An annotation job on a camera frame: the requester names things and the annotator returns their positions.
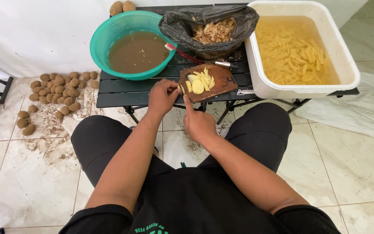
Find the tile floor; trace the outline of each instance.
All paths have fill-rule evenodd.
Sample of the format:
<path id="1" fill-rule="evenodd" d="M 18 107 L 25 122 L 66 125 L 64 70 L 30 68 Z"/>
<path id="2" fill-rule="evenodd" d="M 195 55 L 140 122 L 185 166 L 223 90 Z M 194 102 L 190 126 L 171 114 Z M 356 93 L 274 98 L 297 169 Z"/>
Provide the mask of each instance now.
<path id="1" fill-rule="evenodd" d="M 359 69 L 374 73 L 374 0 L 341 32 Z M 35 79 L 15 79 L 6 103 L 0 107 L 0 227 L 8 234 L 57 233 L 85 206 L 93 187 L 80 170 L 70 144 L 70 135 L 80 120 L 102 114 L 127 126 L 135 125 L 122 108 L 95 108 L 97 91 L 87 88 L 80 97 L 82 108 L 62 121 L 42 114 L 43 110 L 53 112 L 54 106 L 38 105 L 40 111 L 31 116 L 36 132 L 22 136 L 15 127 L 16 114 L 34 103 L 28 95 L 29 84 Z M 251 106 L 229 113 L 218 133 L 226 135 L 231 123 Z M 224 103 L 208 106 L 208 113 L 216 119 L 223 110 Z M 139 109 L 135 115 L 141 119 L 145 112 Z M 184 131 L 184 114 L 184 110 L 174 108 L 157 134 L 160 157 L 174 168 L 179 168 L 180 162 L 194 167 L 207 156 Z M 291 120 L 293 132 L 278 174 L 312 205 L 329 214 L 342 233 L 374 234 L 374 138 L 295 114 Z"/>

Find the white wall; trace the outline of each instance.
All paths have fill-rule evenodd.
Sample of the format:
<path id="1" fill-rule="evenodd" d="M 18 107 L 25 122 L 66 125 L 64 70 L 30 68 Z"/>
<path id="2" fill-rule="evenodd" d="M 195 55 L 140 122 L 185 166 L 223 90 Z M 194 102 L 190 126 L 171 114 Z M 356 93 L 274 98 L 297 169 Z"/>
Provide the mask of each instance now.
<path id="1" fill-rule="evenodd" d="M 341 27 L 367 0 L 317 0 Z M 0 0 L 0 78 L 99 70 L 89 43 L 115 0 Z M 245 3 L 249 0 L 133 0 L 136 6 Z"/>

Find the white plastic tub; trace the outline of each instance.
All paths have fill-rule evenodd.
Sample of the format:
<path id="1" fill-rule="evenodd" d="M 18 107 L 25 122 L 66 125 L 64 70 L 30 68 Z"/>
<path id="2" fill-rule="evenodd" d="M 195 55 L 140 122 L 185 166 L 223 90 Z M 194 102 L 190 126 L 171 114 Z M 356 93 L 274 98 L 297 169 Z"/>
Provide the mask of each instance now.
<path id="1" fill-rule="evenodd" d="M 337 90 L 356 88 L 360 72 L 328 9 L 314 1 L 259 0 L 248 4 L 260 16 L 306 16 L 314 20 L 341 84 L 279 85 L 265 76 L 255 32 L 245 41 L 253 90 L 264 99 L 322 98 Z"/>

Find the person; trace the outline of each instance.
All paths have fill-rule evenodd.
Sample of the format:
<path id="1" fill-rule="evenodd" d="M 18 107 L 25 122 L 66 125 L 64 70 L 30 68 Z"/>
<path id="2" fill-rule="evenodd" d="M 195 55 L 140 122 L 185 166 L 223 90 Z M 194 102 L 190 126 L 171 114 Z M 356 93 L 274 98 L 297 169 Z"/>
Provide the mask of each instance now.
<path id="1" fill-rule="evenodd" d="M 77 125 L 71 142 L 95 189 L 60 234 L 339 233 L 276 174 L 292 130 L 278 105 L 250 108 L 223 138 L 185 95 L 186 131 L 210 155 L 179 169 L 160 160 L 155 138 L 179 95 L 175 87 L 166 79 L 154 85 L 133 130 L 99 115 Z"/>

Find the wooden cutting board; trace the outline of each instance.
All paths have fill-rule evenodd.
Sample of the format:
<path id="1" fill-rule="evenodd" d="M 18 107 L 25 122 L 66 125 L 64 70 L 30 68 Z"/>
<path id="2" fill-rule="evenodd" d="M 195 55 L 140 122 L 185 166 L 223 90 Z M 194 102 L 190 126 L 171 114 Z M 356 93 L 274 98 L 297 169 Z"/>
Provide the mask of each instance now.
<path id="1" fill-rule="evenodd" d="M 209 75 L 213 76 L 214 78 L 213 88 L 211 88 L 209 92 L 204 91 L 202 94 L 195 94 L 193 92 L 189 93 L 186 85 L 186 80 L 188 80 L 187 76 L 194 75 L 193 72 L 203 72 L 205 68 L 207 68 Z M 236 90 L 238 88 L 238 85 L 233 78 L 229 68 L 210 63 L 205 63 L 199 66 L 190 67 L 189 69 L 181 70 L 178 83 L 184 87 L 184 91 L 190 98 L 192 103 L 197 103 L 208 98 Z"/>

